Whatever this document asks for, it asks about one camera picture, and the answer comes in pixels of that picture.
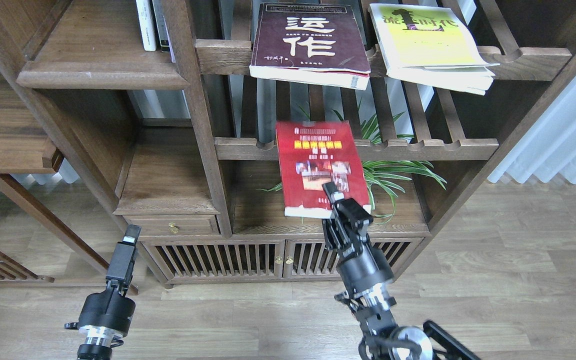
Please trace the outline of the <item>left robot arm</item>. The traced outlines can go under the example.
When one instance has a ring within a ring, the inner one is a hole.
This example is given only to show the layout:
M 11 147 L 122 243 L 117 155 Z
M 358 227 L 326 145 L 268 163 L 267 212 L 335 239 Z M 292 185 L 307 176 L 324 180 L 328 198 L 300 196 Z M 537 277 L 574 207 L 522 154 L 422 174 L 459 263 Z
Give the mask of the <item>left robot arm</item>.
M 79 360 L 109 360 L 112 349 L 121 346 L 130 330 L 136 304 L 126 296 L 133 278 L 137 258 L 139 225 L 130 224 L 122 241 L 115 246 L 105 276 L 105 289 L 86 297 L 76 322 L 64 324 L 66 330 L 77 330 L 86 339 L 78 347 Z

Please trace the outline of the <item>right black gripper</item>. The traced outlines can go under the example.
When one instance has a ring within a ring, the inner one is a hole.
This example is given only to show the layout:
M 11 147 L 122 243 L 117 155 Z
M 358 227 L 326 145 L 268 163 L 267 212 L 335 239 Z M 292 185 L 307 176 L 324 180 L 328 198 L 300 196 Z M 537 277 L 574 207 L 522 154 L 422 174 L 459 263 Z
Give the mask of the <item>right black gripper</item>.
M 322 231 L 326 249 L 337 251 L 340 274 L 346 292 L 352 299 L 372 289 L 377 284 L 389 284 L 394 280 L 393 270 L 386 256 L 371 243 L 368 227 L 374 217 L 367 212 L 354 198 L 345 198 L 338 191 L 334 182 L 322 185 L 323 191 L 331 205 L 331 217 L 322 219 Z M 366 240 L 359 246 L 359 253 L 346 252 L 341 240 Z

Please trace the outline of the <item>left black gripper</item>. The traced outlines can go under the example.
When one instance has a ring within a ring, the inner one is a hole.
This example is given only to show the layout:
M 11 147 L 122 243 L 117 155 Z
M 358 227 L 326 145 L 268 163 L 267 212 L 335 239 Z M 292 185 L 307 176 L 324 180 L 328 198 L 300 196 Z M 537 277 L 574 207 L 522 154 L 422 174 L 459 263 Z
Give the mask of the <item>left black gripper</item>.
M 133 278 L 137 258 L 137 242 L 141 233 L 139 225 L 130 224 L 123 239 L 114 249 L 106 272 L 106 287 L 102 292 L 94 292 L 86 297 L 78 321 L 64 324 L 66 330 L 85 332 L 92 329 L 113 330 L 125 337 L 137 307 L 135 301 L 125 297 Z

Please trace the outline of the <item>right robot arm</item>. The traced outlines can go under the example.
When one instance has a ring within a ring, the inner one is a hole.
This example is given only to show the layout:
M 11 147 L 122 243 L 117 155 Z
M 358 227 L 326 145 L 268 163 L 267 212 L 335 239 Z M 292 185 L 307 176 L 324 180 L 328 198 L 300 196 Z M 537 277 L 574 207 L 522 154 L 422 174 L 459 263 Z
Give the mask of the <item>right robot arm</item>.
M 333 182 L 323 185 L 331 217 L 323 219 L 326 248 L 336 251 L 336 269 L 345 291 L 334 296 L 359 322 L 358 345 L 363 360 L 475 360 L 477 355 L 437 323 L 422 327 L 400 326 L 391 308 L 396 304 L 387 291 L 394 281 L 386 255 L 370 242 L 373 217 L 353 198 L 345 198 Z

